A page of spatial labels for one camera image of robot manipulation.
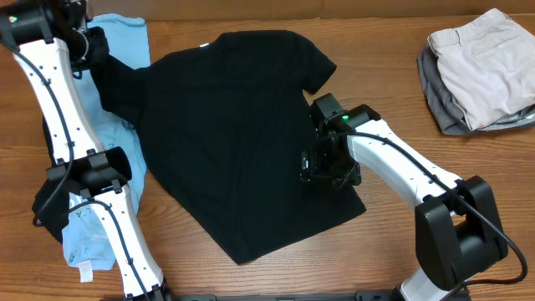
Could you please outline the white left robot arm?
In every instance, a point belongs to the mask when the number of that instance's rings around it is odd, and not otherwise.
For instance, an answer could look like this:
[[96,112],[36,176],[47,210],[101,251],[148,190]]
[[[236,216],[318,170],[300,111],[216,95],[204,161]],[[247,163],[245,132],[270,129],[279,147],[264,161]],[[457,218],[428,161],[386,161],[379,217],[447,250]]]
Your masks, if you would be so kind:
[[68,191],[100,219],[114,251],[125,299],[172,300],[131,201],[130,163],[118,146],[106,148],[89,122],[74,81],[109,54],[104,30],[88,28],[85,1],[16,1],[1,9],[1,43],[28,77],[53,149],[52,196]]

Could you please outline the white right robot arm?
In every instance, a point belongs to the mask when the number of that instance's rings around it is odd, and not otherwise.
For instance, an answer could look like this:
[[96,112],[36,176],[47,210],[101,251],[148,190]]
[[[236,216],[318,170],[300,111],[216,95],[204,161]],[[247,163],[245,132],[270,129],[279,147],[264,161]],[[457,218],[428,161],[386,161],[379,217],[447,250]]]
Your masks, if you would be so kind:
[[367,105],[345,110],[332,94],[309,117],[318,142],[302,154],[303,181],[340,190],[361,182],[366,165],[415,214],[419,269],[393,289],[361,290],[357,300],[468,300],[463,283],[507,256],[492,189],[479,176],[463,180],[400,139]]

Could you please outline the black t-shirt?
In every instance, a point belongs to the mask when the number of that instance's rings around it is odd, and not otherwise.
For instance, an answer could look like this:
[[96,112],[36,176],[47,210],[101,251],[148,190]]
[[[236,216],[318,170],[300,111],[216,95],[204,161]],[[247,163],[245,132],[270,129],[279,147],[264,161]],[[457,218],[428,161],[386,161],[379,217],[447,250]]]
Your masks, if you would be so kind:
[[316,140],[306,95],[335,70],[310,40],[275,30],[223,33],[146,68],[108,57],[91,75],[154,178],[244,264],[365,212],[353,188],[300,177]]

